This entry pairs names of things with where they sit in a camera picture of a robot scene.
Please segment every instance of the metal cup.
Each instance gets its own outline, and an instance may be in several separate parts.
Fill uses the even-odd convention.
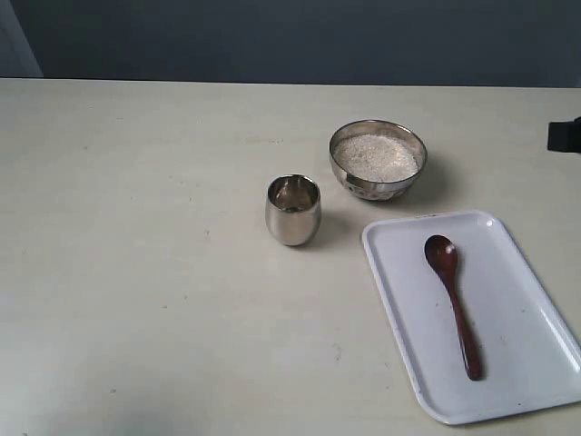
[[[266,226],[284,245],[307,243],[320,226],[319,186],[299,174],[274,180],[267,192]]]

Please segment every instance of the plastic tray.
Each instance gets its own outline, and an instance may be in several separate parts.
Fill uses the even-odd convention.
[[[424,257],[432,234],[461,259],[458,291],[485,379],[464,370],[448,294]],[[505,227],[479,212],[372,223],[363,243],[421,407],[446,424],[581,401],[581,352]]]

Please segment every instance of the table surface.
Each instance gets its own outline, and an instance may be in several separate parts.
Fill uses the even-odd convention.
[[[565,89],[0,80],[0,433],[576,434],[579,405],[429,418],[360,234],[492,212],[581,337],[581,161],[547,151],[580,114]],[[330,135],[364,118],[427,145],[394,203],[330,170]],[[299,249],[264,225],[283,173],[321,189]]]

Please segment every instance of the spoon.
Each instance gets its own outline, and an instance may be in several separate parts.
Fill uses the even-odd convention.
[[[448,238],[435,234],[426,241],[424,253],[429,266],[432,267],[439,279],[444,283],[444,286],[446,286],[448,296],[452,302],[466,374],[470,380],[480,380],[482,378],[482,365],[478,356],[478,347],[474,335],[466,322],[466,316],[456,291],[458,250]]]

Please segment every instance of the tray rim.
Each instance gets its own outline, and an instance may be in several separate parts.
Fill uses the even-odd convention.
[[[526,408],[507,408],[504,411],[500,410],[492,410],[492,411],[483,411],[482,413],[460,413],[460,414],[445,414],[437,411],[432,407],[432,404],[426,400],[426,397],[423,395],[421,388],[418,382],[418,375],[416,374],[416,368],[411,362],[409,358],[408,350],[406,348],[406,344],[403,340],[401,332],[399,331],[399,325],[396,321],[396,316],[389,304],[389,297],[385,290],[385,286],[383,285],[383,281],[381,279],[379,268],[377,266],[376,260],[372,254],[372,249],[369,244],[369,233],[376,227],[380,227],[381,225],[391,224],[391,223],[402,223],[402,222],[415,222],[415,221],[423,221],[429,220],[434,218],[440,217],[453,217],[459,215],[469,215],[469,214],[477,214],[485,217],[487,220],[492,220],[494,224],[498,227],[498,230],[503,233],[505,237],[510,241],[511,249],[513,253],[517,254],[518,257],[523,261],[524,265],[526,266],[529,273],[535,279],[540,289],[540,298],[542,301],[539,302],[539,305],[546,307],[552,314],[553,319],[557,323],[558,330],[566,336],[567,345],[573,348],[577,355],[581,354],[581,349],[579,347],[579,343],[577,342],[573,333],[567,327],[563,317],[558,312],[556,306],[551,301],[545,286],[543,283],[538,279],[537,275],[530,267],[527,258],[525,255],[520,251],[520,248],[517,245],[517,242],[513,239],[511,234],[508,232],[507,227],[492,213],[481,211],[478,209],[471,209],[465,211],[457,211],[457,212],[446,212],[446,213],[430,213],[426,215],[419,215],[419,216],[410,216],[410,217],[403,217],[403,218],[395,218],[395,219],[387,219],[387,220],[380,220],[373,223],[368,224],[363,229],[361,234],[361,240],[363,242],[363,247],[365,249],[365,253],[368,258],[369,266],[373,273],[373,278],[375,280],[376,288],[379,293],[379,297],[383,303],[385,308],[386,314],[388,315],[389,326],[391,327],[391,331],[395,337],[396,344],[399,348],[399,353],[401,358],[404,361],[404,365],[406,366],[406,370],[408,372],[409,381],[412,386],[412,390],[418,400],[419,405],[421,408],[434,420],[442,422],[447,425],[461,425],[467,424],[471,422],[479,422],[479,421],[488,421],[493,420],[495,418],[500,418],[503,416],[512,416],[516,414],[526,413],[530,411],[538,411],[542,409],[549,409],[556,406],[562,406],[566,404],[571,404],[575,402],[581,401],[581,391],[577,396],[558,396],[556,398],[550,398],[545,401],[538,401],[536,403],[530,404],[529,407]]]

